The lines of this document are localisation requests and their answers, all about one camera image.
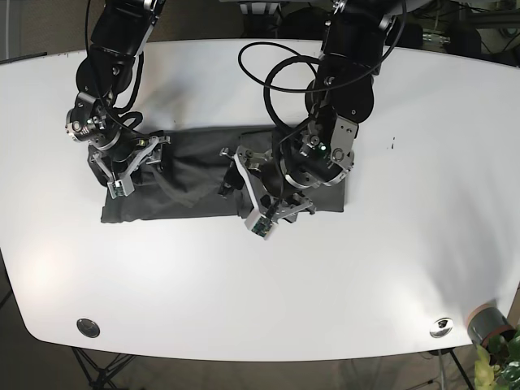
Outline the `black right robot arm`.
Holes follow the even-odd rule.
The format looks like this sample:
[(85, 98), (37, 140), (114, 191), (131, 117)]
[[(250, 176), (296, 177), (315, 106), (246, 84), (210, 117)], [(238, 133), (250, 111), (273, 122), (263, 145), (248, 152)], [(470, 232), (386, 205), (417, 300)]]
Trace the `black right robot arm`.
[(85, 31), (86, 57), (76, 72), (78, 94), (66, 131), (89, 145), (88, 162), (113, 198), (135, 189), (133, 174), (162, 162), (170, 137), (137, 131), (143, 115), (133, 110), (143, 74), (145, 43), (163, 11), (162, 1), (107, 1), (92, 31)]

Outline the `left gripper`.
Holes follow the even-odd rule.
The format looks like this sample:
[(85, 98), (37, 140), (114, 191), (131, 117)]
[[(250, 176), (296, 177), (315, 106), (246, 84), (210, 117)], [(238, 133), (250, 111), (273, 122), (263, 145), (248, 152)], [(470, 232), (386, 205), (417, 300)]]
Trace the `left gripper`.
[(219, 187), (227, 198), (234, 191), (246, 192), (249, 211), (245, 226), (266, 240), (281, 219), (294, 223), (297, 215), (313, 215), (317, 206), (306, 195), (311, 188), (341, 183), (354, 166), (353, 143), (358, 124), (346, 118), (332, 120), (331, 127), (308, 118), (288, 134), (276, 139), (266, 152), (239, 145), (220, 155), (231, 160)]

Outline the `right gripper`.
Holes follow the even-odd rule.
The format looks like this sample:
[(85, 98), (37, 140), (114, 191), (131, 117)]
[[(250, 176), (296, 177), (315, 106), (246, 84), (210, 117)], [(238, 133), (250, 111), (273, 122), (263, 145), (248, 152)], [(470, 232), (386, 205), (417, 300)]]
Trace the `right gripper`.
[(164, 171), (163, 146), (171, 138), (162, 131), (139, 133), (136, 127), (142, 120), (142, 113), (137, 111), (112, 114), (102, 99), (87, 93), (78, 94), (67, 113), (67, 134), (76, 142), (89, 144), (88, 162), (112, 197), (133, 193), (132, 174), (141, 165)]

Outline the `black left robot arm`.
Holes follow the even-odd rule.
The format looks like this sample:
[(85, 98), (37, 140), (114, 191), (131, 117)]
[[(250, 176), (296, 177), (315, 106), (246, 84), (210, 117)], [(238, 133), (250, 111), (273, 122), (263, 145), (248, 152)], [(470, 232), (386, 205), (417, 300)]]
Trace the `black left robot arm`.
[[(263, 100), (275, 125), (271, 148), (263, 153), (239, 145), (224, 176), (220, 194), (245, 190), (251, 209), (245, 226), (268, 239), (281, 219), (293, 223), (301, 212), (314, 214), (306, 190), (332, 187), (344, 181), (354, 166), (353, 143), (359, 125), (374, 107), (373, 83), (383, 62), (396, 48), (385, 41), (393, 25), (405, 27), (406, 1), (336, 1), (327, 20), (317, 58), (295, 53), (275, 65), (265, 80)], [(304, 63), (314, 79), (300, 93), (307, 117), (287, 125), (272, 105), (271, 92), (289, 89), (274, 85), (286, 67)]]

